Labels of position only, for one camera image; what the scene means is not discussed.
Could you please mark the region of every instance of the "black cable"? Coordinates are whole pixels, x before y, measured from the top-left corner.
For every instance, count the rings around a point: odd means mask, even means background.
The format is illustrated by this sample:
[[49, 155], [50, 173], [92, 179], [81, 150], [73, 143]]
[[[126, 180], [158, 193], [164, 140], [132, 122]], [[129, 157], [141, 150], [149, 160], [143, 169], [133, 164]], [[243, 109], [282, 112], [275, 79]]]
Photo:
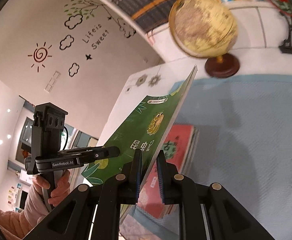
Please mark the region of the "black cable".
[[65, 145], [64, 145], [63, 150], [65, 150], [66, 145], [67, 145], [67, 142], [68, 142], [68, 130], [67, 130], [67, 128], [66, 128], [65, 126], [64, 126], [64, 129], [66, 130], [66, 135], [67, 135], [67, 137], [66, 137], [66, 142], [65, 142]]

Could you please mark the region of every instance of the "sun decal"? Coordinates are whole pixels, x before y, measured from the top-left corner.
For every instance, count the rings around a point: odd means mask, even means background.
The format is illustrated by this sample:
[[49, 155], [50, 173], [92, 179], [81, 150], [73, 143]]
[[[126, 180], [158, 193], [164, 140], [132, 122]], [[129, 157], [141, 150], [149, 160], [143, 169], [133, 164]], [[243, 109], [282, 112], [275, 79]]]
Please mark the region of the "sun decal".
[[[28, 55], [28, 57], [33, 57], [36, 63], [41, 63], [41, 66], [45, 68], [45, 65], [42, 64], [42, 62], [47, 58], [47, 57], [52, 57], [51, 55], [48, 55], [48, 50], [52, 47], [51, 45], [46, 48], [46, 42], [44, 42], [43, 47], [39, 48], [38, 43], [36, 43], [37, 48], [35, 49], [34, 53], [31, 55]], [[40, 64], [37, 65], [37, 73], [39, 72], [39, 67]]]

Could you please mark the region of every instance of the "green leaf decal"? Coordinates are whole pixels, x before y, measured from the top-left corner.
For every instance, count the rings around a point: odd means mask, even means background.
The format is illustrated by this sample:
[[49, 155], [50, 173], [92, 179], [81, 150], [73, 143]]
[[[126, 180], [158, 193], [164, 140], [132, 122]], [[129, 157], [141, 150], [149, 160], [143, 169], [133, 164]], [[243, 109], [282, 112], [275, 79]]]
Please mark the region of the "green leaf decal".
[[103, 184], [103, 181], [99, 178], [90, 178], [88, 177], [87, 180], [91, 183], [91, 184]]
[[98, 168], [98, 166], [100, 165], [100, 163], [95, 164], [92, 167], [89, 167], [89, 165], [86, 167], [86, 169], [83, 171], [82, 175], [84, 177], [88, 177], [91, 176]]

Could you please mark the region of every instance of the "wooden globe base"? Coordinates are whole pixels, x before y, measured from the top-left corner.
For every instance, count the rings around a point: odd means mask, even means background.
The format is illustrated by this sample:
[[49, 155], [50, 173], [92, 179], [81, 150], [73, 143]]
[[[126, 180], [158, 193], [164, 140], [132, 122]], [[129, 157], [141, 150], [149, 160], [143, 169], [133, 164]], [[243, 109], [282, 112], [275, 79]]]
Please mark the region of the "wooden globe base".
[[240, 68], [239, 60], [232, 54], [226, 53], [219, 57], [207, 59], [205, 70], [211, 77], [227, 78], [235, 75]]

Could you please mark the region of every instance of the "red book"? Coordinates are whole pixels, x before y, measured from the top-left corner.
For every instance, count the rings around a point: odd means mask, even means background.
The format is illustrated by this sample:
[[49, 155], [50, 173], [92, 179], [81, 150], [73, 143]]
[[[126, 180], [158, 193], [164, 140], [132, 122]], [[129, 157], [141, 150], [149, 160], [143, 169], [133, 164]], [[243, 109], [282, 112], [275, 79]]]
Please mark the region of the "red book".
[[[173, 125], [161, 148], [166, 161], [175, 164], [179, 173], [183, 171], [193, 131], [192, 125]], [[137, 205], [155, 218], [162, 218], [171, 209], [170, 205], [165, 206], [161, 202], [156, 163], [141, 190]]]

